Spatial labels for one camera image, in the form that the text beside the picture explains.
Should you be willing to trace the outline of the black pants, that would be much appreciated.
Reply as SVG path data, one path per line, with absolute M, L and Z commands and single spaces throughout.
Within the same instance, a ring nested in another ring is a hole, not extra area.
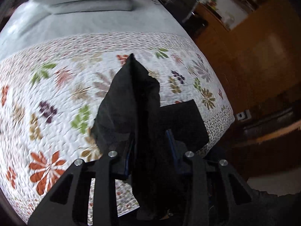
M 118 179 L 131 178 L 143 219 L 162 217 L 176 200 L 176 145 L 197 152 L 209 135 L 195 101 L 160 105 L 160 84 L 129 55 L 101 102 L 91 135 L 102 153 L 116 151 Z

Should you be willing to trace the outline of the wooden wardrobe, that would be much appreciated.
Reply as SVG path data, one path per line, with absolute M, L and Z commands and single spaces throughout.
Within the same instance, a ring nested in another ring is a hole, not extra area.
M 218 76 L 234 113 L 263 115 L 300 100 L 300 18 L 288 0 L 270 0 L 231 30 L 204 5 L 207 27 L 194 41 Z

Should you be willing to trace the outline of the black metal chair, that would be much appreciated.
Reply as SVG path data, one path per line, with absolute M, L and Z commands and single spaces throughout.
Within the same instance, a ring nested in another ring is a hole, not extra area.
M 208 22 L 197 13 L 200 0 L 168 0 L 164 7 L 184 28 L 190 37 L 201 33 Z

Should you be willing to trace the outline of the white wall socket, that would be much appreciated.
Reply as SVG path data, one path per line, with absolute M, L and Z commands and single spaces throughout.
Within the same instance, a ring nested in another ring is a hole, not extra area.
M 243 112 L 240 112 L 240 113 L 236 114 L 237 121 L 246 121 L 246 120 L 249 120 L 251 118 L 252 118 L 252 116 L 251 116 L 251 113 L 250 113 L 249 109 L 244 110 Z

